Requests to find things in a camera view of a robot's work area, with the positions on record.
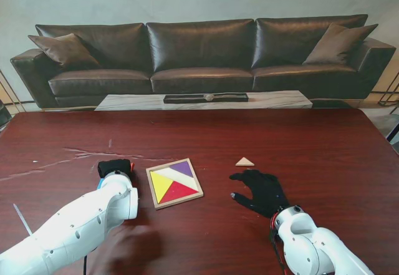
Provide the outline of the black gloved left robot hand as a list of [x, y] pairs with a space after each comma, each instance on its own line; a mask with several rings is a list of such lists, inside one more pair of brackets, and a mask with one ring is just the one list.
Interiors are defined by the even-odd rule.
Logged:
[[97, 165], [97, 170], [100, 178], [105, 178], [108, 174], [115, 171], [131, 176], [132, 165], [130, 160], [127, 159], [101, 161]]

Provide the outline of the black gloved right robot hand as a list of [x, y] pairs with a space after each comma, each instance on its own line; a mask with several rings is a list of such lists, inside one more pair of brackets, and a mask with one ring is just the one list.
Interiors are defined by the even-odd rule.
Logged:
[[282, 186], [274, 175], [249, 169], [242, 173], [232, 174], [229, 179], [241, 181], [252, 193], [252, 198], [248, 198], [238, 192], [233, 192], [231, 198], [259, 215], [271, 219], [278, 211], [290, 207]]

